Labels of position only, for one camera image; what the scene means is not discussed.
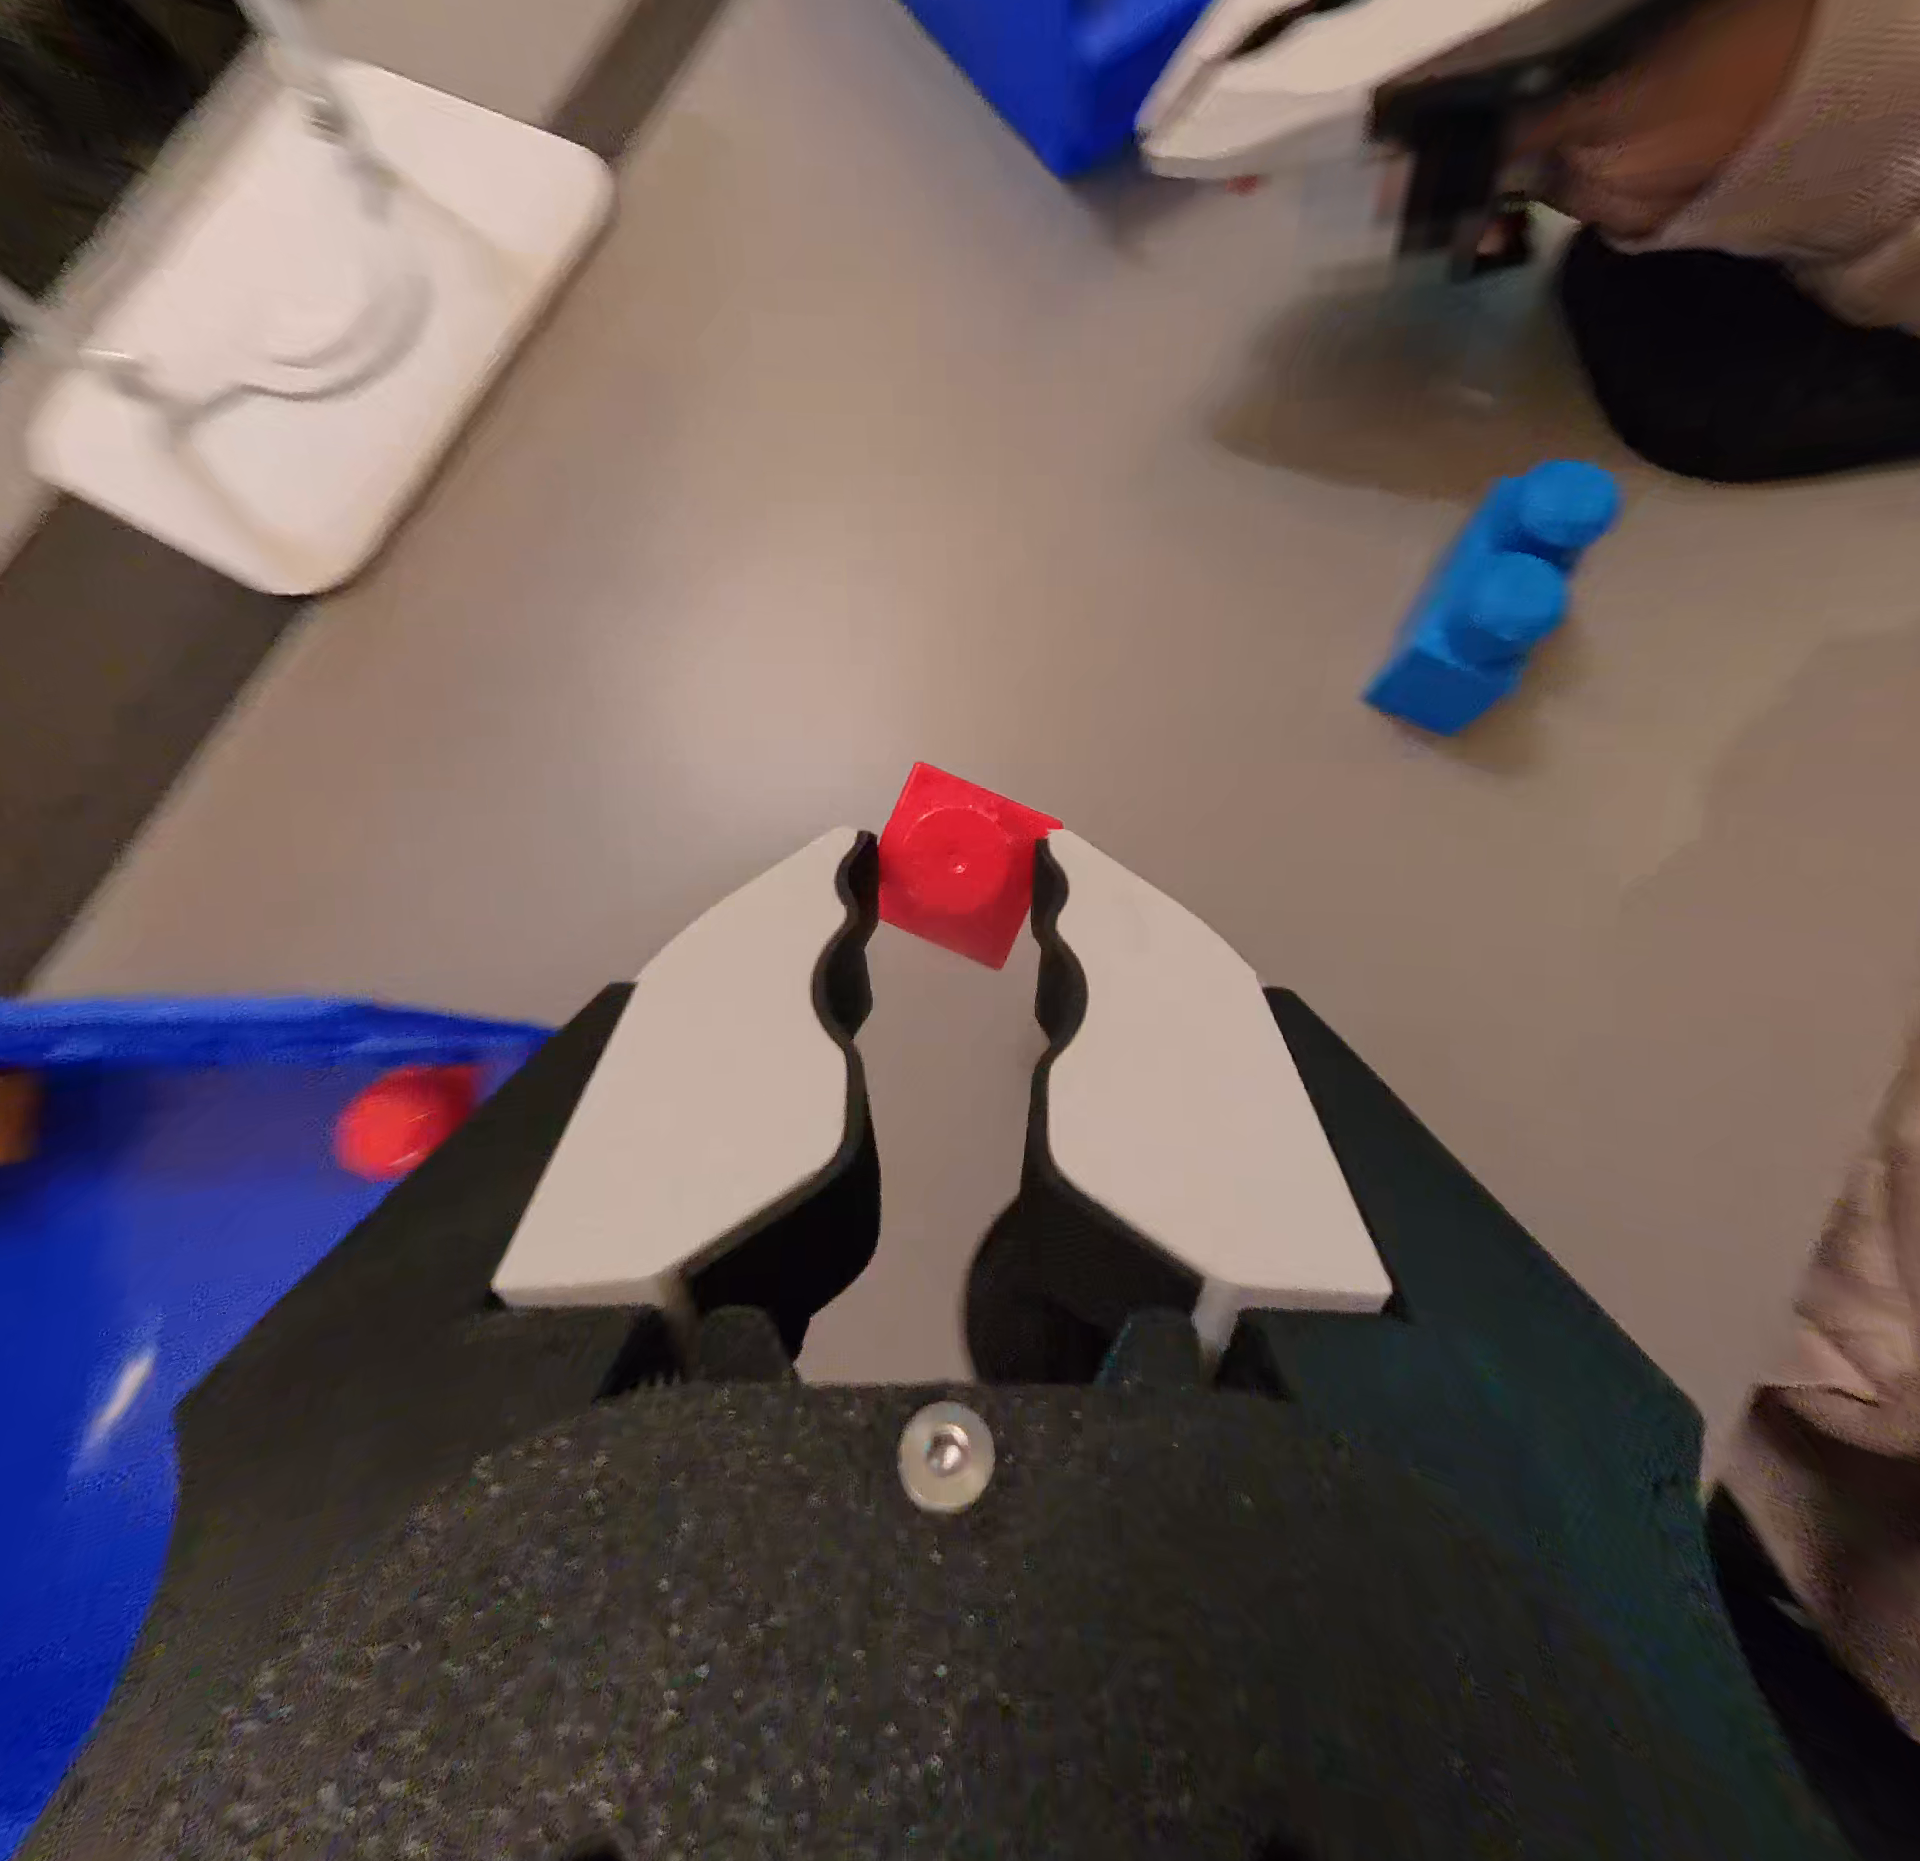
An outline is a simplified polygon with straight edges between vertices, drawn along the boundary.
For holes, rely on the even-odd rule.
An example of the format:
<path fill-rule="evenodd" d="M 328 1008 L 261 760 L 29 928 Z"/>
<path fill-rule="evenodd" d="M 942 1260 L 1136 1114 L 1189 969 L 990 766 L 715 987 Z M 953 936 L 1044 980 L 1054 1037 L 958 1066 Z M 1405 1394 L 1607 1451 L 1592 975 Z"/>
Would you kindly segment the person's right hand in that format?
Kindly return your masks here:
<path fill-rule="evenodd" d="M 1514 152 L 1548 206 L 1637 240 L 1735 158 L 1780 81 L 1740 49 L 1655 54 L 1532 119 Z"/>

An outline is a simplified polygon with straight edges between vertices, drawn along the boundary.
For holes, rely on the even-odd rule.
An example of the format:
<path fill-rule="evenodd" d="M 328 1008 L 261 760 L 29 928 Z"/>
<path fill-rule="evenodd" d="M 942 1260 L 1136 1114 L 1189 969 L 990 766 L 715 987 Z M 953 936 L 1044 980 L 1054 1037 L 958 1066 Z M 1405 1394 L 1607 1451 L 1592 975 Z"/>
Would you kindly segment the blue two-stud block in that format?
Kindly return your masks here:
<path fill-rule="evenodd" d="M 1550 457 L 1492 483 L 1425 577 L 1363 704 L 1436 738 L 1506 704 L 1616 519 L 1616 476 L 1590 459 Z"/>

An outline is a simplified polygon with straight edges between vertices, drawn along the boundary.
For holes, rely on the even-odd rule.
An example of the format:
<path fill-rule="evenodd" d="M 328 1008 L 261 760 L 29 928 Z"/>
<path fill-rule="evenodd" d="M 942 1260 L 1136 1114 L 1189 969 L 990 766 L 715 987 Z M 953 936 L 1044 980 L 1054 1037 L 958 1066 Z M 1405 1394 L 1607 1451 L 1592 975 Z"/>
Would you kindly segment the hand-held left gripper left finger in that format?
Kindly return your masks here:
<path fill-rule="evenodd" d="M 867 1267 L 879 1163 L 875 836 L 838 826 L 695 917 L 632 982 L 491 1276 L 518 1310 L 725 1305 L 780 1339 Z"/>

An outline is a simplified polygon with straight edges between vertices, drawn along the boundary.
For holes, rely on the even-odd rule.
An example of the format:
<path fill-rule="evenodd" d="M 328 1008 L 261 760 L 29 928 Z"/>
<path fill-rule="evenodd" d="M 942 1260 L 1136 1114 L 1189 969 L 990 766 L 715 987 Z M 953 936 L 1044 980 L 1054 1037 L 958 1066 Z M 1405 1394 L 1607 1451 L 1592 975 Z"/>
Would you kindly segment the blue plastic bin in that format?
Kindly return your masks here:
<path fill-rule="evenodd" d="M 1 1855 L 121 1679 L 178 1507 L 184 1395 L 391 1182 L 331 1128 L 384 1070 L 481 1100 L 551 1028 L 350 997 L 5 997 L 41 1083 L 1 1192 Z"/>
<path fill-rule="evenodd" d="M 1211 0 L 897 0 L 1060 179 L 1132 144 L 1135 117 Z"/>

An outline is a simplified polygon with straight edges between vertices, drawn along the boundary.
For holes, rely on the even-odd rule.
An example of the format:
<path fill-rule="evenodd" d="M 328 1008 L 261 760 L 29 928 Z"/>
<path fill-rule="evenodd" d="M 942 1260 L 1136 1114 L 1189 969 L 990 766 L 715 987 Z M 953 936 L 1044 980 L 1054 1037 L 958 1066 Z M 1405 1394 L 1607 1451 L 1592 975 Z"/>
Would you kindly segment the person's black pants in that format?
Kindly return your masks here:
<path fill-rule="evenodd" d="M 1830 1650 L 1725 1489 L 1707 1538 L 1740 1653 L 1814 1793 L 1857 1857 L 1918 1855 L 1918 1745 Z"/>

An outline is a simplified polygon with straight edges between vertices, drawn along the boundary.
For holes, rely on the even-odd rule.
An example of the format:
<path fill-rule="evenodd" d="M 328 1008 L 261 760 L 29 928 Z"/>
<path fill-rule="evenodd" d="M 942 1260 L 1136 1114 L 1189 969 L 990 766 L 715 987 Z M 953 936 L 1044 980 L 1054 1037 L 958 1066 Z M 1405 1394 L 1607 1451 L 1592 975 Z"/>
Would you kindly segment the red one-stud block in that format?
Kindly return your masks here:
<path fill-rule="evenodd" d="M 1060 818 L 914 764 L 875 842 L 879 917 L 1002 969 L 1032 902 L 1036 857 Z"/>
<path fill-rule="evenodd" d="M 350 1098 L 331 1128 L 335 1163 L 360 1180 L 395 1182 L 418 1170 L 481 1100 L 474 1065 L 407 1065 Z"/>

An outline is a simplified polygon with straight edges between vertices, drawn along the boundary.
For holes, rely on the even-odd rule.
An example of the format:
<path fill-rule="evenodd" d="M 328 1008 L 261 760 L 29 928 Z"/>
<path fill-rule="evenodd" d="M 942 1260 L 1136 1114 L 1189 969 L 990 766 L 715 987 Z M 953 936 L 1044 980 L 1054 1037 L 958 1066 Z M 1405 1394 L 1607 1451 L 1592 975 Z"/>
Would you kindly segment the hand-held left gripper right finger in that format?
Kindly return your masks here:
<path fill-rule="evenodd" d="M 1038 848 L 1040 948 L 1012 1201 L 974 1255 L 977 1378 L 1092 1378 L 1128 1321 L 1375 1319 L 1394 1284 L 1257 969 L 1091 840 Z"/>

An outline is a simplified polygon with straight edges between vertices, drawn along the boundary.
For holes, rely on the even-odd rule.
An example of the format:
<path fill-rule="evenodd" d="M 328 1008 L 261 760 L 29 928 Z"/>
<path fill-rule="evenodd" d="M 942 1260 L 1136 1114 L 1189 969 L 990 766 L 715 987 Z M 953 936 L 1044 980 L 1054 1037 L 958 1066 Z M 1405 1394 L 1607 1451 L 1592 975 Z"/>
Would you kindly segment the white document stand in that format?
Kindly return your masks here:
<path fill-rule="evenodd" d="M 612 207 L 589 147 L 235 0 L 262 85 L 93 311 L 5 279 L 38 486 L 280 599 L 352 581 Z"/>

